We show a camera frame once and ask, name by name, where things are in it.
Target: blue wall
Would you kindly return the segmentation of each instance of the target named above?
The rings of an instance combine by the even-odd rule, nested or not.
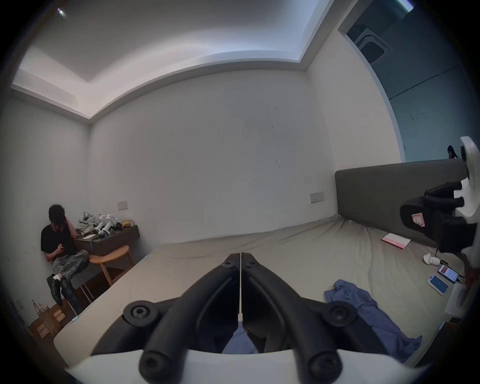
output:
[[[478,98],[429,17],[414,8],[380,36],[392,50],[372,67],[390,99],[406,161],[448,158],[449,145],[460,156],[463,135],[480,146]]]

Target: recessed ceiling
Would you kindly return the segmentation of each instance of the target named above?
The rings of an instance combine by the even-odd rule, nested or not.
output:
[[[89,120],[193,69],[298,65],[332,2],[71,1],[33,41],[12,88]]]

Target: ceiling light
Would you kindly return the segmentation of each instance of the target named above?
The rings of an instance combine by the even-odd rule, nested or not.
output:
[[[400,3],[400,5],[405,8],[407,12],[410,12],[413,9],[413,5],[408,0],[396,0]]]

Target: white phone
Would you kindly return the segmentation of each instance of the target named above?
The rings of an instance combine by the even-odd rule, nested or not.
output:
[[[440,293],[442,296],[447,292],[448,290],[448,285],[447,283],[443,282],[440,280],[440,278],[436,275],[431,275],[427,283],[430,287],[432,287],[434,290],[436,290],[438,293]]]

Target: beige bed sheet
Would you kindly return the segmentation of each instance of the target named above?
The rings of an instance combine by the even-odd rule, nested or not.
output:
[[[302,297],[324,301],[324,291],[339,279],[370,292],[408,337],[423,336],[421,347],[407,361],[411,364],[433,338],[451,289],[440,296],[427,284],[436,268],[426,265],[422,256],[434,249],[411,242],[401,250],[381,241],[385,234],[353,221],[329,219],[267,233],[163,245],[66,325],[55,337],[55,347],[75,366],[90,355],[128,303],[178,297],[229,254],[250,252]],[[462,274],[461,260],[451,254],[442,258]]]

